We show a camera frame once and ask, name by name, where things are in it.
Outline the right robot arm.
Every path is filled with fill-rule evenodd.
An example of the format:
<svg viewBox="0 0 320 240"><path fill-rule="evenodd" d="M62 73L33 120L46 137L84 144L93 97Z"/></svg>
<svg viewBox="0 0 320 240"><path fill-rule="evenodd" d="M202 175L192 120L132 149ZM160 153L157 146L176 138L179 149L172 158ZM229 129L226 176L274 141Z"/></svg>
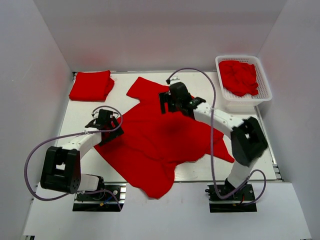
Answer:
<svg viewBox="0 0 320 240"><path fill-rule="evenodd" d="M235 163L224 182L226 195L217 195L222 200L228 197L236 200L242 196L254 165L268 148L258 120L254 117L242 119L215 109L205 99L192 97L182 82L171 84L167 92L161 92L158 96L162 114L166 111L181 112L220 131L231 140Z"/></svg>

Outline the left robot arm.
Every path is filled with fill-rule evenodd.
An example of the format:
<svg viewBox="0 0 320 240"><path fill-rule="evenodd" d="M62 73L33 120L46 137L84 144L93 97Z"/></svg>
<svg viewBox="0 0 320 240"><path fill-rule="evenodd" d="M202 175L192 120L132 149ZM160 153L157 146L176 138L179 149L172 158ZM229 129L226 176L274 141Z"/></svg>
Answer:
<svg viewBox="0 0 320 240"><path fill-rule="evenodd" d="M42 188L66 194L88 192L96 200L105 196L103 177L81 173L81 159L94 147L102 147L124 131L114 111L95 110L92 116L82 135L47 149L40 178Z"/></svg>

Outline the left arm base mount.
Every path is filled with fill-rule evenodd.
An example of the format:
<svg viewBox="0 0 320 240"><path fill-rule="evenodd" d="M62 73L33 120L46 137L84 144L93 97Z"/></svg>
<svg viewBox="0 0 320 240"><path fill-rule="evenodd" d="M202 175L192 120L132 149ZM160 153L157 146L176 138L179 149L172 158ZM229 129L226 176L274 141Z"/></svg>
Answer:
<svg viewBox="0 0 320 240"><path fill-rule="evenodd" d="M126 183L104 183L104 188L111 193L107 191L95 194L76 194L72 211L118 213L125 204L126 186Z"/></svg>

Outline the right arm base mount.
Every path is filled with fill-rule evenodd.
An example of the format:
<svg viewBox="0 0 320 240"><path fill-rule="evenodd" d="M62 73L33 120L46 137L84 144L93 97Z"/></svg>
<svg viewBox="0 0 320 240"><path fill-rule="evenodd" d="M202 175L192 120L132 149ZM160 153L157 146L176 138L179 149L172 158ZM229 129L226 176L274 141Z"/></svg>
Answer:
<svg viewBox="0 0 320 240"><path fill-rule="evenodd" d="M243 189L227 199L220 199L215 191L214 185L208 185L205 189L208 196L210 213L253 213L257 212L256 203L249 204L255 200L253 186L247 184Z"/></svg>

